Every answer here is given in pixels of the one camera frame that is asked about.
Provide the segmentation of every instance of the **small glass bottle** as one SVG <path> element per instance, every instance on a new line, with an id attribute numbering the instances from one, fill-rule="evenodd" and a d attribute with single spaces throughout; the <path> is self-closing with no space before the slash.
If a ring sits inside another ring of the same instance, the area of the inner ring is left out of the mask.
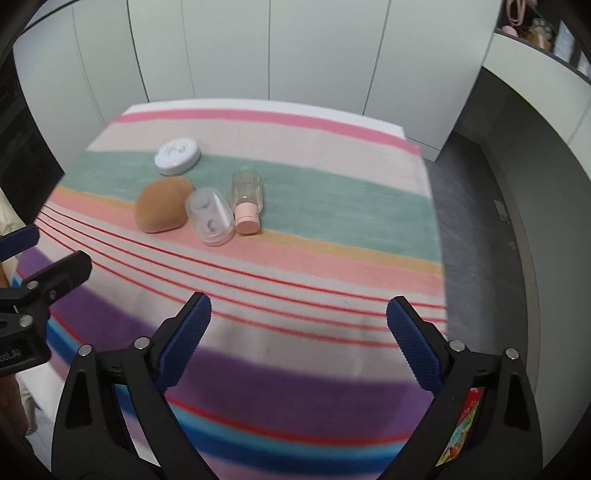
<path id="1" fill-rule="evenodd" d="M 237 171 L 232 177 L 232 209 L 236 231 L 244 235 L 261 228 L 259 212 L 262 210 L 262 182 L 254 170 Z"/>

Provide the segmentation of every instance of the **green stripe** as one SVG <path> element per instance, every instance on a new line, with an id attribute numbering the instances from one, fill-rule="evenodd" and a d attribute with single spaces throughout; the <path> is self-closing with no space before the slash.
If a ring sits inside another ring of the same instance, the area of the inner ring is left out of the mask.
<path id="1" fill-rule="evenodd" d="M 214 155 L 203 155 L 184 176 L 229 200 L 232 173 L 244 167 L 263 180 L 264 228 L 441 262 L 433 202 L 422 195 L 310 168 Z M 85 152 L 63 185 L 134 202 L 159 178 L 153 152 Z"/>

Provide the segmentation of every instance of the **blue gripper pad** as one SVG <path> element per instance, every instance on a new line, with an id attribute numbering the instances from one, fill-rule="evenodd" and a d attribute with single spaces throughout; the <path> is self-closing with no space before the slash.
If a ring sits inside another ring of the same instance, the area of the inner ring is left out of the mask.
<path id="1" fill-rule="evenodd" d="M 35 225 L 27 225 L 7 235 L 0 236 L 0 262 L 24 252 L 37 245 L 39 229 Z"/>
<path id="2" fill-rule="evenodd" d="M 212 302 L 207 295 L 202 295 L 174 332 L 158 359 L 155 385 L 159 392 L 175 386 L 181 379 L 211 318 Z"/>
<path id="3" fill-rule="evenodd" d="M 437 395 L 443 388 L 439 357 L 398 300 L 388 302 L 386 320 L 418 384 Z"/>

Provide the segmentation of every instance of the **white cabinet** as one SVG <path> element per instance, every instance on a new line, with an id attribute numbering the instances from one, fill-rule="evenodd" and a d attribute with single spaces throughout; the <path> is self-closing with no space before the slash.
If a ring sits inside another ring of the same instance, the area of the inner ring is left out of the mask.
<path id="1" fill-rule="evenodd" d="M 181 0 L 129 0 L 129 17 L 150 102 L 193 98 Z"/>
<path id="2" fill-rule="evenodd" d="M 271 0 L 271 100 L 362 113 L 387 8 L 388 0 Z"/>
<path id="3" fill-rule="evenodd" d="M 67 172 L 105 127 L 87 88 L 72 6 L 23 34 L 14 45 L 14 59 L 31 114 Z"/>
<path id="4" fill-rule="evenodd" d="M 476 80 L 501 0 L 392 0 L 366 115 L 441 150 Z"/>
<path id="5" fill-rule="evenodd" d="M 269 0 L 182 0 L 198 98 L 268 98 Z"/>
<path id="6" fill-rule="evenodd" d="M 147 101 L 129 29 L 127 3 L 82 0 L 73 8 L 90 91 L 108 123 L 131 105 Z"/>
<path id="7" fill-rule="evenodd" d="M 552 57 L 495 34 L 483 66 L 519 93 L 569 142 L 590 99 L 589 84 Z"/>

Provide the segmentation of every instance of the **table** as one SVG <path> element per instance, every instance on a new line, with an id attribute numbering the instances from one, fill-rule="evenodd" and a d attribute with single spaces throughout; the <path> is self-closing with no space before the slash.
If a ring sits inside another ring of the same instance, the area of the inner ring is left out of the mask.
<path id="1" fill-rule="evenodd" d="M 188 225 L 136 227 L 133 202 L 159 177 L 154 153 L 177 137 L 203 151 L 184 175 L 196 187 L 229 199 L 235 170 L 259 172 L 259 234 L 211 248 Z M 93 260 L 86 284 L 53 307 L 51 361 L 24 373 L 52 417 L 81 344 L 149 336 L 193 291 L 211 297 L 212 322 L 167 398 L 222 479 L 374 479 L 430 404 L 384 318 L 403 294 L 446 331 L 428 176 L 400 127 L 258 100 L 133 106 L 68 171 L 37 225 L 15 283 L 77 249 Z"/>

